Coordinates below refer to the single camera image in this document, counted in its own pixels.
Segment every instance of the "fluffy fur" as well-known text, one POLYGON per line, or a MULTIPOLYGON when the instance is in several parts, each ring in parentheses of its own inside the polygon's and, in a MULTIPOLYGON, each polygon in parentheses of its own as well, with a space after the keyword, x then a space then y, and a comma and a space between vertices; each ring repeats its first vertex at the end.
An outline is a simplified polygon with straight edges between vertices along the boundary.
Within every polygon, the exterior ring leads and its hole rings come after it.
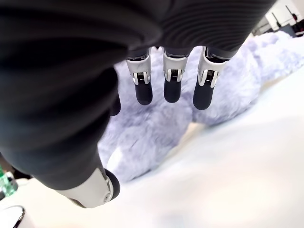
POLYGON ((264 82, 287 76, 303 65, 303 42, 304 38, 291 39, 283 32, 247 40, 227 63, 205 111, 192 104, 201 47, 189 56, 181 97, 174 104, 163 97, 161 48, 151 50, 153 101, 148 106, 137 102, 126 63, 117 64, 122 108, 98 144, 103 164, 122 182, 155 168, 178 144, 190 122, 212 126, 234 118, 256 102, 264 82))

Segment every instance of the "robotic arm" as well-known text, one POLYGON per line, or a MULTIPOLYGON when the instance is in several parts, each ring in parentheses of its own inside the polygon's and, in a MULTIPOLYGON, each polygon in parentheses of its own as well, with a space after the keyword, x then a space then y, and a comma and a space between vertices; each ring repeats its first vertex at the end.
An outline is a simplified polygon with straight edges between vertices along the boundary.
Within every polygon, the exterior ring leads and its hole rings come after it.
POLYGON ((1 153, 81 207, 113 200, 119 182, 97 152, 120 110, 113 65, 126 59, 138 102, 148 105, 149 48, 162 46, 164 97, 174 103, 191 50, 204 46, 193 95, 204 110, 223 67, 274 2, 2 0, 1 153))

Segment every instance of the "silver joint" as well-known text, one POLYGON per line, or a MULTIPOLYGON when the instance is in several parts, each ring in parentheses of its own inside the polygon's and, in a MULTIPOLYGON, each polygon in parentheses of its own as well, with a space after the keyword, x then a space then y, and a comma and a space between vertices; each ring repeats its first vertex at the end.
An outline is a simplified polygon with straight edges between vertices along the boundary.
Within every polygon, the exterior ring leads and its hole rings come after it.
POLYGON ((145 56, 129 58, 126 62, 135 85, 138 85, 140 82, 149 84, 151 79, 150 50, 148 50, 148 53, 145 56))
POLYGON ((185 72, 189 55, 172 57, 170 54, 166 53, 163 48, 162 56, 165 79, 169 82, 174 77, 177 82, 180 82, 185 72))
POLYGON ((150 77, 148 76, 147 72, 133 73, 134 84, 138 85, 140 81, 144 81, 145 84, 150 82, 150 77))
POLYGON ((211 62, 206 56, 206 47, 203 47, 203 51, 200 55, 199 68, 198 68, 198 83, 200 86, 204 86, 206 82, 210 82, 211 88, 214 88, 220 72, 225 67, 227 61, 220 63, 211 62))
POLYGON ((180 82, 182 79, 181 69, 168 69, 168 72, 165 74, 165 78, 169 82, 172 77, 176 78, 177 82, 180 82))

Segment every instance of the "black fingertip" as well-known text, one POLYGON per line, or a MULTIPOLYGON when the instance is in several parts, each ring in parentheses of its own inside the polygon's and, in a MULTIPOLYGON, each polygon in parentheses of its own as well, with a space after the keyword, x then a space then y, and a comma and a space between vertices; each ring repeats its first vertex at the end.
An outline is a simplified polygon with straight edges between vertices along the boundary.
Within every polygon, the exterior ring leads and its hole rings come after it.
POLYGON ((210 106, 213 89, 210 87, 210 82, 205 82, 204 86, 200 86, 198 81, 196 81, 193 104, 197 109, 205 110, 210 106))
POLYGON ((153 99, 151 81, 135 85, 136 98, 141 105, 148 105, 153 99))
POLYGON ((117 98, 114 101, 114 104, 111 108, 111 112, 110 115, 111 116, 115 116, 118 115, 121 109, 121 105, 120 105, 120 99, 119 99, 119 95, 117 95, 117 98))
POLYGON ((169 103, 175 103, 181 96, 181 82, 170 81, 165 79, 163 95, 169 103))

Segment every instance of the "black sleeve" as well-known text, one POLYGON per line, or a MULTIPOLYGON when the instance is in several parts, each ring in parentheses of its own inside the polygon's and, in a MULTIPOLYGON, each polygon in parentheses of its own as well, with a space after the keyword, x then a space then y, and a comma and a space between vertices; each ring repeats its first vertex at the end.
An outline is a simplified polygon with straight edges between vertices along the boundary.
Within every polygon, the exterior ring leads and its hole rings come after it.
POLYGON ((112 66, 127 55, 103 10, 94 0, 0 0, 0 151, 56 190, 102 168, 112 66))

